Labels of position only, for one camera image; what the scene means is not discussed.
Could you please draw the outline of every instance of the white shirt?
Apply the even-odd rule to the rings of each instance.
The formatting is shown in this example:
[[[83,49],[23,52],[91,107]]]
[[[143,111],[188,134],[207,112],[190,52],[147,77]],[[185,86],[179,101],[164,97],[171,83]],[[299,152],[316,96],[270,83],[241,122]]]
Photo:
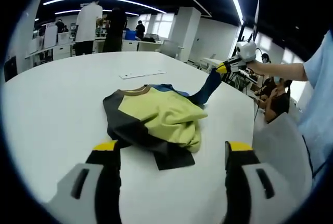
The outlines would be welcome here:
[[[102,18],[103,8],[92,2],[79,12],[76,24],[79,25],[75,42],[93,41],[96,34],[96,20]]]

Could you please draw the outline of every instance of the face mask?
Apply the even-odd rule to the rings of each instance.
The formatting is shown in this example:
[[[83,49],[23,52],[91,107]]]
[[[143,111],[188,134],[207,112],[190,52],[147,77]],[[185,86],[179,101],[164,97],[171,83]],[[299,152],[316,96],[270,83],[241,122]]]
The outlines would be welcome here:
[[[274,82],[277,84],[280,82],[280,78],[279,77],[274,77]]]

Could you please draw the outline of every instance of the man in white shirt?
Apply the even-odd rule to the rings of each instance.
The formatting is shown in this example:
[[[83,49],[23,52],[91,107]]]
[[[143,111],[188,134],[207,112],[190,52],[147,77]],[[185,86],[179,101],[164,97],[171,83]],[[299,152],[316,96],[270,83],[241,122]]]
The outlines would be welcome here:
[[[93,0],[84,6],[76,19],[75,54],[91,54],[96,34],[96,25],[100,24],[103,8],[98,5],[99,0]]]

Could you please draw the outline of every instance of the blue container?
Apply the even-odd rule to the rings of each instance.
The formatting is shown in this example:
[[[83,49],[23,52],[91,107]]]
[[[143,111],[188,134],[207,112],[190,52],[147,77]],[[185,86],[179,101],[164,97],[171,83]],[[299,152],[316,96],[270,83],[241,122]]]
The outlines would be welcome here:
[[[134,41],[135,36],[136,36],[136,31],[127,30],[126,35],[125,35],[125,39],[127,39],[129,41]]]

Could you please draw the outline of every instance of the light blue sleeve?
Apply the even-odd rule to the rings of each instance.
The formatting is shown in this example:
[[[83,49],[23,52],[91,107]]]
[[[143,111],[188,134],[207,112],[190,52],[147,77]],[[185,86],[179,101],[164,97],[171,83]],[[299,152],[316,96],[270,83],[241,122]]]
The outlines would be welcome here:
[[[325,35],[321,46],[315,52],[315,54],[304,63],[304,70],[311,86],[314,88],[317,84],[319,74],[321,72],[321,67],[323,63],[323,49],[327,42],[327,36],[329,32]]]

